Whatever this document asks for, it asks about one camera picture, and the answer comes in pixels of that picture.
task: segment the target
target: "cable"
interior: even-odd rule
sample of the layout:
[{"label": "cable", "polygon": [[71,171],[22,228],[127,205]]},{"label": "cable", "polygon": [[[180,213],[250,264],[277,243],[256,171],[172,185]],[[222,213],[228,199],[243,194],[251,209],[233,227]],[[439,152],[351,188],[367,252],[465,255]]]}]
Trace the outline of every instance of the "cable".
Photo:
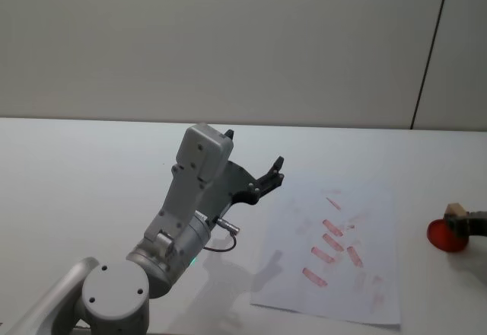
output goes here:
[{"label": "cable", "polygon": [[434,26],[433,39],[431,40],[431,45],[429,47],[428,58],[426,59],[425,71],[423,72],[423,79],[421,80],[421,86],[419,87],[419,95],[418,95],[418,99],[416,100],[416,107],[414,108],[414,114],[412,115],[411,126],[409,127],[409,129],[414,129],[414,122],[416,121],[416,114],[418,113],[419,101],[421,100],[423,89],[425,87],[426,75],[428,74],[429,62],[431,61],[431,56],[433,55],[434,43],[436,42],[436,34],[438,33],[438,28],[440,27],[440,20],[441,20],[441,15],[443,13],[444,2],[445,0],[441,0],[440,10],[438,12],[438,17],[436,18],[436,25]]},{"label": "cable", "polygon": [[228,251],[232,251],[237,246],[237,238],[234,235],[231,235],[231,238],[234,239],[234,244],[226,249],[214,249],[213,247],[204,247],[203,249],[212,251],[214,253],[227,253]]}]

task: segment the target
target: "red smudge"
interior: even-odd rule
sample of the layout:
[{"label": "red smudge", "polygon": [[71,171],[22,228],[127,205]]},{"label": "red smudge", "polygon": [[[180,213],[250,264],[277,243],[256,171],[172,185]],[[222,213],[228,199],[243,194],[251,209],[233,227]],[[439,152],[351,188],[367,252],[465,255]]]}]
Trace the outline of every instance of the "red smudge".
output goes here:
[{"label": "red smudge", "polygon": [[380,276],[375,276],[373,279],[372,279],[372,284],[381,284],[383,283],[384,280],[380,277]]},{"label": "red smudge", "polygon": [[324,234],[323,235],[323,240],[327,242],[329,246],[334,248],[337,251],[343,251],[342,245],[340,245],[338,242],[332,239],[332,237],[329,234]]},{"label": "red smudge", "polygon": [[317,257],[319,257],[325,263],[334,263],[335,262],[335,259],[333,259],[330,255],[328,255],[324,251],[320,250],[316,246],[311,249],[311,253],[315,254]]},{"label": "red smudge", "polygon": [[323,279],[321,279],[319,276],[317,276],[315,273],[313,273],[311,270],[308,268],[303,268],[303,274],[314,284],[316,284],[319,287],[326,287],[328,285],[327,282],[325,282]]},{"label": "red smudge", "polygon": [[340,207],[340,206],[339,206],[339,205],[338,205],[338,204],[337,204],[337,203],[336,203],[334,200],[331,200],[331,199],[330,199],[330,198],[328,198],[328,197],[326,198],[326,200],[328,200],[328,202],[332,203],[332,204],[333,204],[333,206],[334,206],[336,209],[338,209],[339,211],[341,211],[341,210],[342,210],[342,207]]},{"label": "red smudge", "polygon": [[339,238],[343,236],[343,233],[330,221],[325,219],[323,221],[323,224],[326,226],[326,228],[329,229],[329,231],[334,234],[335,236],[338,236]]},{"label": "red smudge", "polygon": [[372,312],[376,311],[379,307],[382,307],[384,304],[384,296],[380,293],[376,293],[374,295],[374,300],[372,301]]},{"label": "red smudge", "polygon": [[354,291],[356,292],[362,291],[362,289],[364,288],[366,276],[367,274],[365,272],[360,272],[359,274],[357,274],[357,276],[355,277],[355,284],[353,286]]},{"label": "red smudge", "polygon": [[347,247],[347,253],[349,253],[350,259],[352,259],[352,262],[355,266],[359,268],[363,268],[364,264],[362,263],[362,260],[360,259],[359,255],[357,254],[357,251],[352,246]]}]

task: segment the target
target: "metal connector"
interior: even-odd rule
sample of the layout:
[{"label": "metal connector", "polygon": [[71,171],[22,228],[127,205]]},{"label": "metal connector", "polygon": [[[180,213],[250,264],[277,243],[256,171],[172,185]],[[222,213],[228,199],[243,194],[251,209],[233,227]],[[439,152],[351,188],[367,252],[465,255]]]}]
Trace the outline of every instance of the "metal connector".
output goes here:
[{"label": "metal connector", "polygon": [[232,236],[237,236],[240,232],[240,229],[236,225],[232,225],[229,221],[225,221],[224,219],[217,219],[216,224],[227,230]]}]

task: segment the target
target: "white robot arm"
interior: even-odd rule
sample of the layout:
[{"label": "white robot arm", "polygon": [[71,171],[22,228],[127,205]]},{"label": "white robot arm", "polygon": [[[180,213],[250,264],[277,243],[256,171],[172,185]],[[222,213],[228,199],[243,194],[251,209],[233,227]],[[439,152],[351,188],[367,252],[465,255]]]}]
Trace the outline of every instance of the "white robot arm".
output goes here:
[{"label": "white robot arm", "polygon": [[203,248],[214,250],[205,247],[212,229],[222,227],[237,243],[240,229],[223,219],[228,209],[256,204],[282,184],[282,157],[255,179],[228,160],[233,147],[231,130],[188,128],[164,204],[126,260],[77,263],[7,335],[68,335],[80,319],[93,335],[146,334],[149,299],[168,293]]}]

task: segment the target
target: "white wall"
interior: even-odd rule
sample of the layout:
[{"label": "white wall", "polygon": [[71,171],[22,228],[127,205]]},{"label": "white wall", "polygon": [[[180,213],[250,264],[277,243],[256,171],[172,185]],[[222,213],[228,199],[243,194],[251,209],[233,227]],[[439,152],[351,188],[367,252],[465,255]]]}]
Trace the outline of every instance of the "white wall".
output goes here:
[{"label": "white wall", "polygon": [[407,128],[441,0],[0,0],[0,116]]},{"label": "white wall", "polygon": [[487,130],[487,0],[445,0],[415,128]]}]

